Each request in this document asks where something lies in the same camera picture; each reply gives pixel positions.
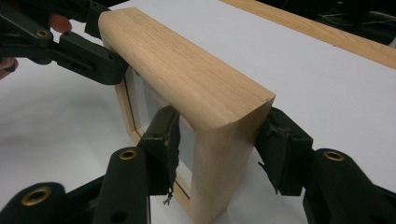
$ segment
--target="glass panel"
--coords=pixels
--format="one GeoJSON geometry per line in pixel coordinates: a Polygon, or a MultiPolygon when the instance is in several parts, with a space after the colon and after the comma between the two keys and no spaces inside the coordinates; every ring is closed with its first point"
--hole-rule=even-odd
{"type": "MultiPolygon", "coordinates": [[[[149,127],[157,111],[169,104],[134,69],[129,68],[125,78],[128,83],[127,88],[134,114],[135,128],[142,135],[149,127]]],[[[189,195],[195,133],[190,124],[182,116],[180,117],[179,127],[181,140],[179,146],[180,163],[177,167],[177,183],[189,195]]]]}

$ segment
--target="light wood board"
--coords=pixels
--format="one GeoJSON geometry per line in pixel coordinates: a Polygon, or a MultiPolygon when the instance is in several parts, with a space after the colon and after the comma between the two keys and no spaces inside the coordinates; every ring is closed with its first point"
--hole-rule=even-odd
{"type": "Polygon", "coordinates": [[[221,0],[231,6],[396,69],[396,49],[254,0],[221,0]]]}

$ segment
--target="wooden box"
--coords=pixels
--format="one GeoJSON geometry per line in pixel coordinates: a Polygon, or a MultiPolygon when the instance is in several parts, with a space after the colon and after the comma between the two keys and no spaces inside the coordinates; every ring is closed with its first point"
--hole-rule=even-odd
{"type": "Polygon", "coordinates": [[[275,95],[137,8],[106,12],[105,44],[129,65],[116,89],[137,141],[155,111],[180,112],[175,193],[194,223],[226,210],[275,95]]]}

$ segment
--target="wood grain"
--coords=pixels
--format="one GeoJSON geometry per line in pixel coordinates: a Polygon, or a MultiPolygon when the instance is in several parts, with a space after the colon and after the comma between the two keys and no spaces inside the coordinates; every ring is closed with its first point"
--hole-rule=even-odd
{"type": "Polygon", "coordinates": [[[137,8],[103,13],[99,27],[195,130],[186,210],[194,223],[213,222],[232,198],[275,95],[137,8]]]}
{"type": "Polygon", "coordinates": [[[396,49],[254,0],[221,0],[231,6],[396,69],[396,49]]]}

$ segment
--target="white table surface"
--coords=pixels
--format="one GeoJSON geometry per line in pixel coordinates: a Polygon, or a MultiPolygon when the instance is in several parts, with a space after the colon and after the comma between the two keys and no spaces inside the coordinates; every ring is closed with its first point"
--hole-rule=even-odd
{"type": "MultiPolygon", "coordinates": [[[[137,0],[137,6],[276,93],[314,139],[351,156],[396,191],[396,71],[213,0],[137,0]]],[[[81,25],[75,23],[81,34],[81,25]]],[[[0,81],[0,208],[37,182],[75,189],[132,146],[113,87],[55,63],[20,60],[0,81]]],[[[216,223],[306,223],[302,198],[276,196],[253,152],[229,209],[216,223]]],[[[151,200],[152,223],[191,223],[176,200],[151,200]]]]}

